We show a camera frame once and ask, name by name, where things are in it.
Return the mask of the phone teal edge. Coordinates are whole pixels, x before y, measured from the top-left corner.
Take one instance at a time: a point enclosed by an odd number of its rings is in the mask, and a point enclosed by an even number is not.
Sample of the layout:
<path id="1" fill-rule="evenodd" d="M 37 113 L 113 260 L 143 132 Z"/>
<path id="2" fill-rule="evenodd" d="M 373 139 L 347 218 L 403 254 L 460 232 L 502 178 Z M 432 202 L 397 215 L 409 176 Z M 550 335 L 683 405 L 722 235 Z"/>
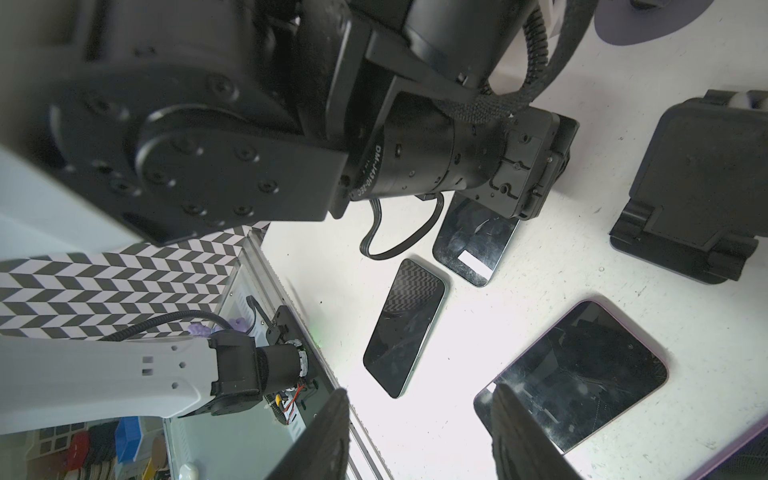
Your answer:
<path id="1" fill-rule="evenodd" d="M 485 287 L 518 223 L 456 193 L 433 244 L 433 258 L 473 286 Z"/>

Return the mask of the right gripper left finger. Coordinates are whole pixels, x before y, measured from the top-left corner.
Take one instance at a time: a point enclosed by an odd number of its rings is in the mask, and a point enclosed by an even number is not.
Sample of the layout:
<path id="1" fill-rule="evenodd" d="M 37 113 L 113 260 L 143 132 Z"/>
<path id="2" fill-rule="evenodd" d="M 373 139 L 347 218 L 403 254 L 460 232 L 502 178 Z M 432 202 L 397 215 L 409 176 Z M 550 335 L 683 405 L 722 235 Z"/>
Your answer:
<path id="1" fill-rule="evenodd" d="M 350 403 L 338 388 L 266 479 L 345 479 L 349 444 Z"/>

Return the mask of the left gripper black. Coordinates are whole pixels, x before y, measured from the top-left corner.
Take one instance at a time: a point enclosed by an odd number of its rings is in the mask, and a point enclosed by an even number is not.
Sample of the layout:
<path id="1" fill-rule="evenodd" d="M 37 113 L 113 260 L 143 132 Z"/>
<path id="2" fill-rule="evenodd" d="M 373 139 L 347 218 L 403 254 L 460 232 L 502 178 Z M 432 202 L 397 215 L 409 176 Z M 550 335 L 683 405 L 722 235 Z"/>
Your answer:
<path id="1" fill-rule="evenodd" d="M 579 122 L 528 107 L 504 123 L 504 145 L 487 182 L 461 195 L 507 219 L 537 217 L 570 160 Z"/>

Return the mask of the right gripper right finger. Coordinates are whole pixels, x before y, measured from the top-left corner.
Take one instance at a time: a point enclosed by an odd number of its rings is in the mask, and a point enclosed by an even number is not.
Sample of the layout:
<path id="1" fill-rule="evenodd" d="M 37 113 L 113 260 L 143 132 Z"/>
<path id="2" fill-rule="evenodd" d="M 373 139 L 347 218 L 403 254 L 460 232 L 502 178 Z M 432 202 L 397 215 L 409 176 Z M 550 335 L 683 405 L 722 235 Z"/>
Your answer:
<path id="1" fill-rule="evenodd" d="M 580 479 L 506 384 L 492 395 L 491 436 L 498 479 Z"/>

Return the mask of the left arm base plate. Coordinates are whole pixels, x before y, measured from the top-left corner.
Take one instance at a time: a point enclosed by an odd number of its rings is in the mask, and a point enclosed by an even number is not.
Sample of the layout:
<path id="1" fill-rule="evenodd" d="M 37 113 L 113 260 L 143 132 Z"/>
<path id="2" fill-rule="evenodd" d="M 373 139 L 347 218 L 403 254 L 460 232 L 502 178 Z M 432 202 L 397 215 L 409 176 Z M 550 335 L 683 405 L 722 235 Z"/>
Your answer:
<path id="1" fill-rule="evenodd" d="M 308 349 L 302 341 L 294 335 L 285 337 L 287 325 L 275 323 L 285 321 L 290 313 L 282 307 L 280 316 L 269 315 L 253 296 L 246 303 L 254 316 L 249 330 L 254 346 L 245 408 L 262 404 L 284 426 L 310 425 L 330 393 L 321 387 L 319 375 L 310 372 Z"/>

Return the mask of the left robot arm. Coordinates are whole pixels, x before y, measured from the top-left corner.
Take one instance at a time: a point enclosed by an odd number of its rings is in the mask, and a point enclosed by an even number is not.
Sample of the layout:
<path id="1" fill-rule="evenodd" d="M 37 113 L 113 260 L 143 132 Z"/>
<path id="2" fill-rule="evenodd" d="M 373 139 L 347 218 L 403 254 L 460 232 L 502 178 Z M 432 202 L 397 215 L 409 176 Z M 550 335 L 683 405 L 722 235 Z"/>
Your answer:
<path id="1" fill-rule="evenodd" d="M 557 78 L 535 1 L 5 1 L 1 143 L 157 246 L 255 221 L 469 192 L 535 217 L 557 171 L 504 176 Z"/>

